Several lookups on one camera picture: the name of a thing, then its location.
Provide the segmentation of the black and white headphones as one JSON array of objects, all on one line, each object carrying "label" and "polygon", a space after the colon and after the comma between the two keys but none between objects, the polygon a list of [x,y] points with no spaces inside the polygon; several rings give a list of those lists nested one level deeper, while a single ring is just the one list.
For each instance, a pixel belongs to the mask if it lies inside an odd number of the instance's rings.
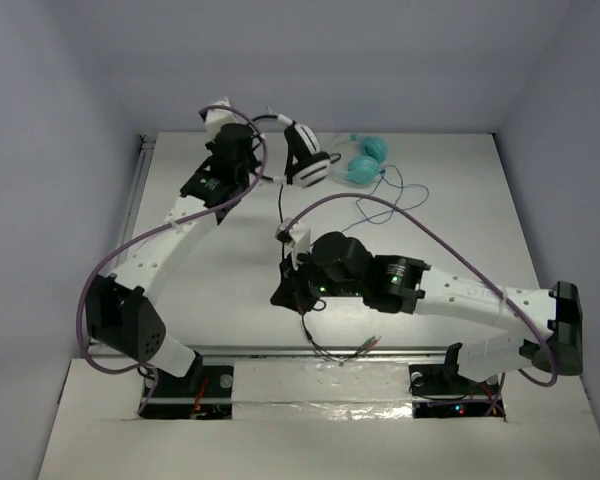
[{"label": "black and white headphones", "polygon": [[253,118],[255,123],[276,122],[284,126],[287,144],[284,178],[286,185],[309,188],[325,180],[332,166],[341,159],[340,153],[325,151],[315,132],[306,124],[299,123],[283,114],[270,111]]}]

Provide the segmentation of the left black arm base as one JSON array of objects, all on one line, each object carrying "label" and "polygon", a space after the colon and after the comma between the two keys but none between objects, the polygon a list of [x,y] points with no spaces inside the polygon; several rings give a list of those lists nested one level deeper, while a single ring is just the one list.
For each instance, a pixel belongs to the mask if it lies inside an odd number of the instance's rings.
[{"label": "left black arm base", "polygon": [[151,420],[230,420],[232,418],[232,365],[203,365],[189,383],[159,371],[158,383],[146,378],[139,416]]}]

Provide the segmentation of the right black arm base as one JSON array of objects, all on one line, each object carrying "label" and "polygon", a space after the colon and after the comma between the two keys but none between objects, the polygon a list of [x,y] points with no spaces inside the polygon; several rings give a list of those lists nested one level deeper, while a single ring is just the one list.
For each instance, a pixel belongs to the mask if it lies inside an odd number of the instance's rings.
[{"label": "right black arm base", "polygon": [[414,364],[409,381],[416,419],[506,418],[497,377],[476,382],[446,372],[442,364]]}]

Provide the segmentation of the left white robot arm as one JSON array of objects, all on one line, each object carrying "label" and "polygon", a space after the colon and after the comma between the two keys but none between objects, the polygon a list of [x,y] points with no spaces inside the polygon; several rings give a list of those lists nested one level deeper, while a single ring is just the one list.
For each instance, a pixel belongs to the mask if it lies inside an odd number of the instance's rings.
[{"label": "left white robot arm", "polygon": [[255,138],[247,124],[223,125],[206,144],[210,156],[181,187],[164,229],[110,274],[97,275],[86,294],[89,336],[167,373],[168,383],[180,394],[191,394],[201,386],[202,370],[194,364],[194,350],[168,333],[156,303],[193,247],[255,185],[251,175],[260,165]]}]

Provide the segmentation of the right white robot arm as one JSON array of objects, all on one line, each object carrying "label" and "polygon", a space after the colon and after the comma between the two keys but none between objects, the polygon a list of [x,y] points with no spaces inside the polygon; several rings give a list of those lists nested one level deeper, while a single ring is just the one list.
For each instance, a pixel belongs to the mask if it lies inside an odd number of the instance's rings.
[{"label": "right white robot arm", "polygon": [[441,378],[452,392],[528,367],[559,376],[584,370],[582,308],[572,283],[537,290],[490,287],[423,260],[374,255],[341,232],[291,246],[279,264],[274,306],[306,314],[325,297],[357,297],[381,313],[446,317],[499,330],[488,340],[448,347]]}]

